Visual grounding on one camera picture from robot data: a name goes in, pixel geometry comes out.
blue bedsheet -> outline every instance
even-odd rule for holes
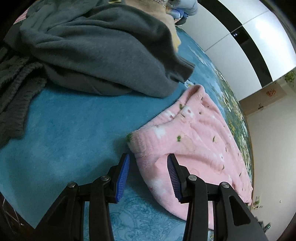
[[[244,119],[229,114],[234,104],[223,105],[222,92],[227,83],[220,73],[185,32],[178,29],[178,35],[182,41],[180,55],[196,64],[190,81],[205,87],[227,123],[237,121],[244,129]],[[11,140],[0,150],[0,191],[35,227],[68,181],[80,185],[106,174],[121,154],[129,151],[126,135],[172,105],[185,88],[180,83],[170,97],[159,99],[135,92],[116,97],[95,96],[48,84],[30,105],[24,137]],[[241,129],[235,128],[233,134],[238,133],[235,138],[240,140]],[[245,136],[248,144],[248,133]],[[248,151],[248,145],[242,147]],[[110,215],[115,240],[183,238],[185,221],[154,200],[134,159],[124,196],[119,204],[110,205]]]

black stripe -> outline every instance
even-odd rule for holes
[[[231,33],[249,59],[262,87],[272,82],[268,67],[253,39],[241,22],[218,0],[201,0],[200,4],[213,14]]]

pile of clothes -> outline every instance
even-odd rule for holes
[[[197,0],[169,0],[166,3],[167,13],[174,18],[176,25],[184,24],[188,16],[195,15],[197,7]]]
[[[8,123],[18,118],[23,126],[46,81],[99,95],[135,90],[163,98],[194,69],[176,54],[173,18],[154,0],[39,0],[21,19],[0,45],[0,146],[22,133]]]

white glossy panel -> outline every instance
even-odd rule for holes
[[[242,23],[268,11],[259,0],[219,0]]]
[[[180,28],[204,51],[229,34],[227,28],[200,4],[197,14],[188,17],[186,23]]]
[[[270,11],[244,25],[269,69],[277,80],[296,67],[296,54],[283,26]]]
[[[262,88],[250,61],[232,35],[216,43],[206,54],[221,71],[238,100]]]

metal screw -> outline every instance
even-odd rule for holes
[[[222,183],[221,183],[221,186],[222,186],[223,188],[229,188],[229,187],[230,187],[229,183],[227,183],[227,182],[222,182]]]
[[[190,175],[190,176],[188,177],[188,179],[189,179],[190,181],[196,181],[196,180],[197,180],[197,176],[195,176],[195,175]]]
[[[68,182],[68,184],[67,184],[68,188],[74,188],[75,186],[76,186],[76,182],[73,182],[73,181]]]
[[[109,180],[109,176],[108,175],[103,175],[103,176],[101,176],[101,180],[102,181],[108,181]]]

